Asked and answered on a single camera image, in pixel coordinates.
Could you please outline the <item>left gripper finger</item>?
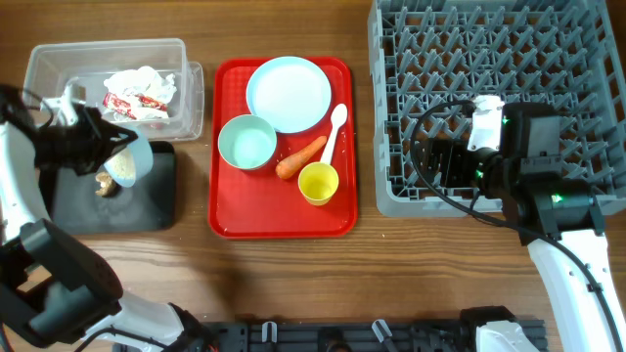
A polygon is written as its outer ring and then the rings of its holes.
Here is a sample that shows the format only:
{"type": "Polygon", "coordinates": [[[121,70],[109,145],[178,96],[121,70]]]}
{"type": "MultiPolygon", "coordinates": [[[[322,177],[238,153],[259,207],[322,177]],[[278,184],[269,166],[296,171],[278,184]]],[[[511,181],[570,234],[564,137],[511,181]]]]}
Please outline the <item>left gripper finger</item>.
{"type": "Polygon", "coordinates": [[[103,166],[106,161],[120,153],[130,144],[131,140],[128,139],[97,140],[95,145],[95,168],[98,169],[103,166]]]}
{"type": "Polygon", "coordinates": [[[123,128],[109,121],[100,120],[97,125],[101,139],[106,142],[116,145],[128,145],[138,139],[138,135],[134,130],[123,128]]]}

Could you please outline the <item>white rice pile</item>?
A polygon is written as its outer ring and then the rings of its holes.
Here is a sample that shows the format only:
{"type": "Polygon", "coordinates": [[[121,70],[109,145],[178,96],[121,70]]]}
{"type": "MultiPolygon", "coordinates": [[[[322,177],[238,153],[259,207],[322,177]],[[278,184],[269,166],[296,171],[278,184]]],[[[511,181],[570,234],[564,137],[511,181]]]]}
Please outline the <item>white rice pile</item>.
{"type": "Polygon", "coordinates": [[[116,179],[131,180],[136,176],[136,167],[132,152],[124,149],[105,163],[109,174],[116,179]]]}

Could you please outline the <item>light blue bowl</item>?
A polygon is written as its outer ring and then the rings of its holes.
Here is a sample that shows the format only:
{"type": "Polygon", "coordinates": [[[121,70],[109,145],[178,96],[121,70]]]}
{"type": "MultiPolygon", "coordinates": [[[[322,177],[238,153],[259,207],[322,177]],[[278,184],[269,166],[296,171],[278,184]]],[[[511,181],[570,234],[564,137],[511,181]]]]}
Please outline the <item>light blue bowl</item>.
{"type": "Polygon", "coordinates": [[[131,127],[130,129],[134,130],[138,135],[138,139],[126,147],[126,149],[132,152],[136,176],[131,180],[121,180],[112,177],[123,188],[133,187],[138,180],[145,177],[152,170],[154,165],[154,157],[149,140],[137,128],[131,127]]]}

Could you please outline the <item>red snack wrapper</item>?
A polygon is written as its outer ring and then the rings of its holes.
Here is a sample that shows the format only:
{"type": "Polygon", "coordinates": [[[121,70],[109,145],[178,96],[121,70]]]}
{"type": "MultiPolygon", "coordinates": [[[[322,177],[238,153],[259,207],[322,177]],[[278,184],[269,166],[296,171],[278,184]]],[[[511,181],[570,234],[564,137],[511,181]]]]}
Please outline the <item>red snack wrapper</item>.
{"type": "Polygon", "coordinates": [[[152,118],[168,118],[167,105],[153,98],[143,95],[116,95],[108,93],[104,100],[104,106],[121,115],[133,120],[152,118]]]}

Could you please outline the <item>brown mushroom piece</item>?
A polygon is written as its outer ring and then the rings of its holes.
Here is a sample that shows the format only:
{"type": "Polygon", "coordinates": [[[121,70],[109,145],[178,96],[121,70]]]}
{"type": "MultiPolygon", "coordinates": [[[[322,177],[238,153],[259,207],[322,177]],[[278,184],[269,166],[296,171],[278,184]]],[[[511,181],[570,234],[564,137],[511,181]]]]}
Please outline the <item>brown mushroom piece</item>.
{"type": "Polygon", "coordinates": [[[99,183],[100,188],[95,194],[101,198],[112,197],[117,191],[117,183],[107,171],[96,174],[95,180],[99,183]]]}

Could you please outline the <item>white tissue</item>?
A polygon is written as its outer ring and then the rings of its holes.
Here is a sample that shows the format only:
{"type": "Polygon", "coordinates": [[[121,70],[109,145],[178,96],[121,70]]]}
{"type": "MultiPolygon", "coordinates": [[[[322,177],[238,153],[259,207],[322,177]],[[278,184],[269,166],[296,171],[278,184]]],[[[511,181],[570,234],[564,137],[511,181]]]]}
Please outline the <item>white tissue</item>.
{"type": "MultiPolygon", "coordinates": [[[[167,110],[169,103],[177,93],[175,74],[169,73],[166,76],[161,76],[151,66],[141,66],[137,69],[128,69],[115,73],[104,81],[104,86],[108,89],[107,94],[147,96],[165,103],[167,110]]],[[[115,114],[115,120],[133,120],[113,110],[112,112],[115,114]]]]}

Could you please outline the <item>green bowl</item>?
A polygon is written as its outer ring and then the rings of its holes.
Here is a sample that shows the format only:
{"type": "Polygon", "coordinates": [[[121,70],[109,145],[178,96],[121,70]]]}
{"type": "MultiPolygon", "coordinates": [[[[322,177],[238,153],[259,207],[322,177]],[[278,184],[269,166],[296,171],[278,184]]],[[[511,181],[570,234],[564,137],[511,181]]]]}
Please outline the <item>green bowl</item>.
{"type": "Polygon", "coordinates": [[[252,114],[229,120],[220,130],[217,148],[229,165],[245,170],[265,166],[277,149],[278,136],[271,124],[252,114]]]}

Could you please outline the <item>yellow plastic cup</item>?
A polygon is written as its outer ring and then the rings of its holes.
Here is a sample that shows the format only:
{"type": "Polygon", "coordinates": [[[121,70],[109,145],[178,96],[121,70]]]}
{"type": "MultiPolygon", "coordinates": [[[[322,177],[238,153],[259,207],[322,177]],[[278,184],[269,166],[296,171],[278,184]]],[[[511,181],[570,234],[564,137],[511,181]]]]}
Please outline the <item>yellow plastic cup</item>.
{"type": "Polygon", "coordinates": [[[297,185],[310,204],[321,206],[328,203],[337,191],[339,177],[331,165],[313,162],[300,171],[297,185]]]}

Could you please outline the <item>orange carrot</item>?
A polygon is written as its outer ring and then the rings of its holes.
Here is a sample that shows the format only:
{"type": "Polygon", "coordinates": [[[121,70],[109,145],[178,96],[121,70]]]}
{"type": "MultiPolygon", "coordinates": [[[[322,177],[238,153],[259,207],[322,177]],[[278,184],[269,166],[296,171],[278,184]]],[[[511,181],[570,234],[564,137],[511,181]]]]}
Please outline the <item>orange carrot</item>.
{"type": "Polygon", "coordinates": [[[283,180],[292,177],[315,153],[326,145],[327,141],[326,136],[320,136],[299,152],[281,160],[275,168],[277,176],[283,180]]]}

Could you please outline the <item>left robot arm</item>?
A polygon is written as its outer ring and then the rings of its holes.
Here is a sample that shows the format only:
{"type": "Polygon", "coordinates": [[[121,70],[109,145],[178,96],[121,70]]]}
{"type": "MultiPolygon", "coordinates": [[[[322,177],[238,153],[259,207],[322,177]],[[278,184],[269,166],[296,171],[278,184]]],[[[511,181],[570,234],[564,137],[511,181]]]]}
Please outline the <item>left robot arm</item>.
{"type": "Polygon", "coordinates": [[[1,326],[38,348],[84,350],[105,339],[140,351],[214,351],[217,337],[191,313],[123,290],[106,260],[55,225],[37,185],[40,170],[90,174],[140,141],[85,105],[82,88],[37,100],[1,87],[1,326]]]}

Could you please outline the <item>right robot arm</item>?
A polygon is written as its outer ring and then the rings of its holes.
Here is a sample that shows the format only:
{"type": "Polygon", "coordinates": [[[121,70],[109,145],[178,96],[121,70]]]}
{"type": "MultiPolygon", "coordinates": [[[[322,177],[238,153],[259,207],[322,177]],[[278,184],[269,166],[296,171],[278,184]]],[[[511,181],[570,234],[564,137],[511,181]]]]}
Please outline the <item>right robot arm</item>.
{"type": "Polygon", "coordinates": [[[444,202],[518,233],[542,279],[566,351],[622,351],[625,317],[608,263],[605,221],[592,186],[561,172],[560,114],[498,96],[459,100],[471,118],[464,153],[474,184],[503,204],[503,219],[444,202]]]}

